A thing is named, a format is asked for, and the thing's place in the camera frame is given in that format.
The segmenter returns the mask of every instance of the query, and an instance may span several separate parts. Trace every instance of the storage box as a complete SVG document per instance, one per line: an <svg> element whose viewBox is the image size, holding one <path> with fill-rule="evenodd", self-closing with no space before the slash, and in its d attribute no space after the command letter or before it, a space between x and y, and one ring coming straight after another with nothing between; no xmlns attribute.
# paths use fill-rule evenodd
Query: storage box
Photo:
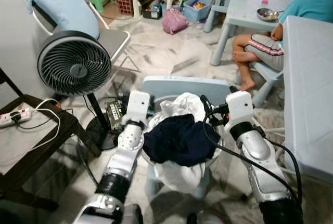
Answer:
<svg viewBox="0 0 333 224"><path fill-rule="evenodd" d="M195 2L204 3L205 6L200 9L192 7ZM204 19L208 15L208 10L210 8L210 0L188 0L184 2L184 15L188 21L197 22Z"/></svg>
<svg viewBox="0 0 333 224"><path fill-rule="evenodd" d="M158 7L158 11L142 11L142 16L146 19L159 20L162 17L162 8L160 5L158 5Z"/></svg>

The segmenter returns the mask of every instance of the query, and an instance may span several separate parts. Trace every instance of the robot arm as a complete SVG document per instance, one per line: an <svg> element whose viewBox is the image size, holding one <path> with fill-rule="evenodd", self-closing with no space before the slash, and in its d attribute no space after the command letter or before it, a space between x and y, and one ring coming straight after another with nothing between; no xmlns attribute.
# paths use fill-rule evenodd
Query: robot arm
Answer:
<svg viewBox="0 0 333 224"><path fill-rule="evenodd" d="M275 161L273 145L253 127L251 95L244 91L228 95L225 109L229 119L225 131L236 141L241 155L268 169L286 181ZM292 199L290 192L279 181L263 170L244 162L256 201L266 224L303 223L302 211Z"/></svg>
<svg viewBox="0 0 333 224"><path fill-rule="evenodd" d="M144 144L142 132L146 125L149 94L133 91L127 113L122 118L124 131L118 147L109 160L95 193L81 208L76 224L120 224L124 202L136 168L136 160Z"/></svg>

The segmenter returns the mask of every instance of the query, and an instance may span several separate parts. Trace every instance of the teal t-shirt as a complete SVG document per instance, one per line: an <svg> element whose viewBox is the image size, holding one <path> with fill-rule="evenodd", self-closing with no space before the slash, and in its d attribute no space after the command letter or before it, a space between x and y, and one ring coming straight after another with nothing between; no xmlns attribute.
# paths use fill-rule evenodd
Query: teal t-shirt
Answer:
<svg viewBox="0 0 333 224"><path fill-rule="evenodd" d="M279 22L283 24L289 15L333 23L333 0L292 0Z"/></svg>

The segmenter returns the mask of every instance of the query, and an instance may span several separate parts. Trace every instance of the fan stand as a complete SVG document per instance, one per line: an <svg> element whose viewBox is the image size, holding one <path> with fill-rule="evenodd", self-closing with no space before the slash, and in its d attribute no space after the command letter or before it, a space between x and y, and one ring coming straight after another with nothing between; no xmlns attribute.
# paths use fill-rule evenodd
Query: fan stand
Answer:
<svg viewBox="0 0 333 224"><path fill-rule="evenodd" d="M111 136L111 127L106 113L102 113L98 101L93 93L87 95L90 104L92 105L96 117L93 118L87 128L86 133L92 139L92 142L99 147L100 150L109 150L117 145Z"/></svg>

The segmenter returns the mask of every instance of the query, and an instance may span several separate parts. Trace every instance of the child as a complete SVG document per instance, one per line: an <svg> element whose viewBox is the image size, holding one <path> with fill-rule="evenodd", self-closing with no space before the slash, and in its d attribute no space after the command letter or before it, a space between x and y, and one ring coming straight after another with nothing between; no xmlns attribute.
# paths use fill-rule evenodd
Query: child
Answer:
<svg viewBox="0 0 333 224"><path fill-rule="evenodd" d="M255 86L250 76L249 62L263 61L277 71L282 71L284 61L282 24L289 15L333 23L333 0L292 0L279 17L280 24L272 31L270 37L259 34L236 36L233 43L233 58L242 78L240 90L250 90Z"/></svg>

